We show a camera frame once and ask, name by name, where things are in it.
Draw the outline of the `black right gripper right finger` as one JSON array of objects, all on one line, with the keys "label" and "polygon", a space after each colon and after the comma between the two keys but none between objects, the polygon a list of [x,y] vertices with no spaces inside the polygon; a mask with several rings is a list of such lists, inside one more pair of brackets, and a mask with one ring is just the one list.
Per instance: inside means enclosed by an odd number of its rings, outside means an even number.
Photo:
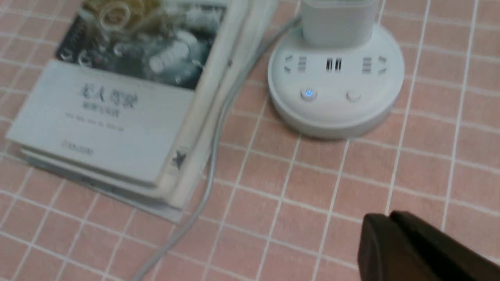
[{"label": "black right gripper right finger", "polygon": [[406,211],[390,219],[409,239],[421,259],[441,281],[498,281],[499,265],[482,257],[432,224]]}]

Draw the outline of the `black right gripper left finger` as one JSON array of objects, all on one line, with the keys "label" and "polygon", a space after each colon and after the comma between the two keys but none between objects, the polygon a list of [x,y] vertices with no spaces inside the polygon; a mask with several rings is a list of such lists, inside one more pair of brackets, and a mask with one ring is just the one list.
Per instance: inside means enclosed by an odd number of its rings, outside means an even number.
[{"label": "black right gripper left finger", "polygon": [[368,213],[361,226],[357,254],[362,281],[432,281],[430,267],[389,217]]}]

